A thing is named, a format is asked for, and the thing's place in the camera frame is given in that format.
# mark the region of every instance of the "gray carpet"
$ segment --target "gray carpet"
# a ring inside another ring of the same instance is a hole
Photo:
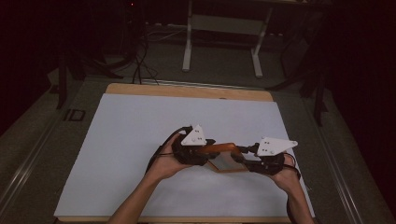
[[[279,62],[280,51],[271,47],[276,41],[276,38],[267,38],[263,44],[260,57],[265,77],[262,79],[254,77],[249,49],[243,48],[194,46],[191,70],[183,73],[182,42],[150,42],[145,62],[151,74],[154,74],[152,69],[158,72],[156,78],[159,80],[263,90],[264,87],[285,79]],[[117,81],[131,81],[135,67],[132,64],[119,71],[118,74],[125,76],[125,79]],[[149,76],[146,69],[142,71],[144,77]],[[35,146],[40,132],[53,119],[52,116],[61,118],[43,145],[35,169],[7,210],[3,223],[54,222],[53,212],[100,98],[106,86],[116,81],[90,73],[81,86],[78,83],[72,84],[78,86],[78,91],[76,97],[70,97],[70,104],[67,105],[67,108],[85,110],[86,117],[83,121],[62,120],[64,114],[54,112],[56,96],[46,93],[1,137],[0,190],[3,191],[26,153]],[[325,105],[329,111],[322,114],[324,126],[319,128],[311,115],[313,99],[301,98],[297,92],[298,87],[299,85],[293,85],[272,94],[279,105],[290,139],[299,142],[294,151],[319,223],[350,223],[342,192],[350,193],[347,196],[356,203],[361,223],[396,223],[367,171],[331,93],[326,92]],[[336,169],[342,174],[347,190],[339,189],[337,185],[340,176],[334,175],[334,167],[329,163],[332,158],[337,161]]]

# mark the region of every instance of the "hand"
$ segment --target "hand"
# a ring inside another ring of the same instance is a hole
[[[294,166],[294,160],[291,156],[285,154],[285,164]],[[286,191],[286,193],[291,193],[294,189],[300,188],[300,181],[295,171],[284,168],[276,175],[268,175],[276,185]]]
[[[163,146],[163,150],[160,152],[160,154],[171,154],[157,157],[154,163],[152,163],[148,172],[146,173],[146,176],[150,176],[157,180],[163,180],[171,177],[172,175],[175,175],[182,169],[191,167],[191,165],[181,164],[180,162],[178,162],[178,160],[172,154],[172,143],[175,141],[175,139],[178,138],[178,136],[179,133],[173,136],[165,144],[165,146]]]

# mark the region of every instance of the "human arm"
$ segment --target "human arm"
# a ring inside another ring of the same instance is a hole
[[[285,164],[294,166],[293,158],[285,154]],[[289,207],[292,216],[298,224],[313,224],[308,203],[300,180],[294,170],[285,168],[276,175],[269,176],[276,185],[288,194]]]
[[[163,147],[162,154],[172,153],[172,143],[178,137],[176,134]],[[190,167],[190,165],[180,164],[172,155],[160,156],[152,163],[149,170],[143,176],[135,190],[120,205],[113,214],[108,224],[129,224],[137,223],[143,209],[146,206],[152,192],[158,184],[165,178],[175,175],[178,171]]]

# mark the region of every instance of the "forearm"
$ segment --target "forearm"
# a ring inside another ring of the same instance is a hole
[[[159,183],[159,179],[151,177],[150,175],[145,175],[134,192],[122,203],[107,223],[137,223],[152,192]]]
[[[309,211],[308,203],[301,186],[288,192],[290,211],[298,224],[313,224],[314,220]]]

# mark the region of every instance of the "dark floor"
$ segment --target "dark floor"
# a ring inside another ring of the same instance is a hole
[[[265,38],[260,53],[264,72],[261,79],[254,77],[248,48],[205,43],[200,39],[192,47],[191,70],[183,73],[182,36],[164,40],[160,40],[163,35],[149,36],[151,41],[142,66],[142,76],[147,77],[144,83],[156,84],[150,78],[155,76],[160,85],[226,86],[263,91],[285,80],[279,60],[284,46],[279,36]],[[299,60],[298,53],[290,52],[288,57]],[[30,164],[31,172],[25,173],[23,188],[9,197],[5,210],[0,207],[0,223],[54,222],[53,212],[62,188],[106,86],[112,82],[131,82],[135,68],[132,64],[117,71],[125,77],[122,80],[103,77],[91,69],[87,69],[90,74],[83,82],[69,78],[68,101],[62,110],[55,110],[57,95],[46,92],[2,135],[0,192],[10,195],[7,187],[14,174],[30,151],[37,153],[32,155],[36,160]],[[54,71],[49,76],[56,77],[56,74]],[[299,142],[295,154],[318,223],[395,223],[332,100],[332,93],[325,91],[327,112],[322,113],[323,127],[319,127],[312,116],[315,99],[302,98],[298,92],[300,87],[301,83],[297,83],[272,94],[290,139]],[[80,122],[63,120],[67,109],[85,110],[86,117]]]

